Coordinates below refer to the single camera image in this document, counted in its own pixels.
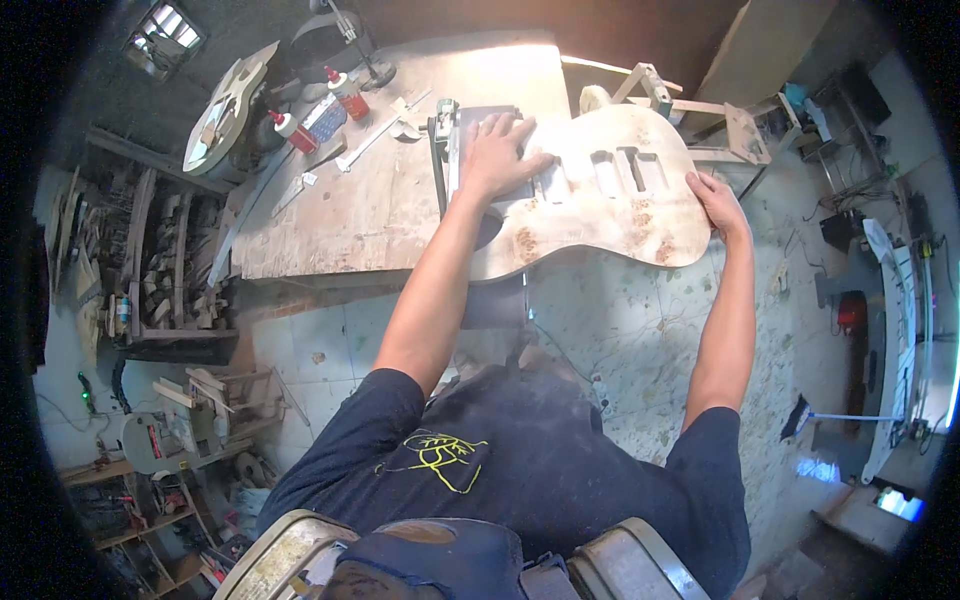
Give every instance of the navy t-shirt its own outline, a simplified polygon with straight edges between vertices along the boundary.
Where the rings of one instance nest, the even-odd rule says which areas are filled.
[[[517,532],[533,560],[569,558],[638,516],[711,598],[726,598],[750,557],[739,427],[733,410],[707,410],[662,468],[607,438],[596,408],[555,375],[489,367],[424,412],[420,386],[381,369],[280,479],[257,527],[297,508],[360,535],[404,518],[469,517]]]

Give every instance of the person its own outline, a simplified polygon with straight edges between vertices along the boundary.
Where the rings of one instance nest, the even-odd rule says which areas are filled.
[[[490,366],[424,410],[454,350],[485,209],[554,159],[517,157],[533,127],[503,114],[469,129],[462,186],[399,296],[372,371],[277,483],[257,527],[262,534],[297,508],[360,535],[404,518],[469,517],[514,530],[534,560],[569,557],[638,516],[712,598],[727,597],[750,556],[737,436],[756,316],[751,230],[720,181],[686,176],[727,262],[665,467],[614,444],[580,388],[550,371]]]

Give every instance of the man's arm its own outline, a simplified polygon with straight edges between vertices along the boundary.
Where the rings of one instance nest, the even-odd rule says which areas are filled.
[[[756,344],[754,238],[747,218],[733,192],[719,180],[705,173],[689,173],[686,182],[720,230],[727,245],[727,263],[700,338],[683,430],[715,406],[739,412]]]
[[[449,364],[467,305],[468,268],[480,219],[496,196],[516,189],[553,161],[516,149],[534,128],[492,115],[468,132],[463,184],[407,280],[373,368],[410,375],[429,396]]]

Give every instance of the unfinished guitar body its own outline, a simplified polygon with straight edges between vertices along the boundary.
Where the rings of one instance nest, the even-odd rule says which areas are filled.
[[[649,108],[613,105],[538,126],[525,148],[557,161],[534,178],[534,198],[491,204],[503,226],[473,254],[471,280],[509,276],[571,246],[662,267],[689,265],[707,250],[709,220],[684,180],[693,161]]]

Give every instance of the tiled floor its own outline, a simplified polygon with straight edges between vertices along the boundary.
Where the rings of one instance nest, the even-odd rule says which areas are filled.
[[[728,165],[715,174],[738,192],[753,172]],[[780,440],[798,393],[830,412],[841,409],[847,387],[849,346],[831,327],[829,308],[817,307],[813,275],[821,267],[812,266],[836,275],[844,256],[824,243],[817,220],[804,220],[823,194],[821,177],[790,155],[744,203],[756,240],[757,314],[740,435],[754,548],[748,575],[797,541],[812,522],[809,511],[835,485],[829,464],[813,468],[820,457],[810,451],[812,427]],[[600,373],[609,390],[607,434],[638,459],[663,464],[680,434],[723,245],[712,240],[699,261],[676,270],[600,251],[582,264],[561,262],[548,259],[529,274],[535,321],[546,332],[540,344],[564,353],[583,375]],[[395,303],[391,295],[255,324],[257,361],[277,366],[311,423],[288,411],[282,427],[261,437],[281,470],[298,460],[370,371]],[[502,362],[513,340],[509,331],[470,331],[459,345],[480,361]]]

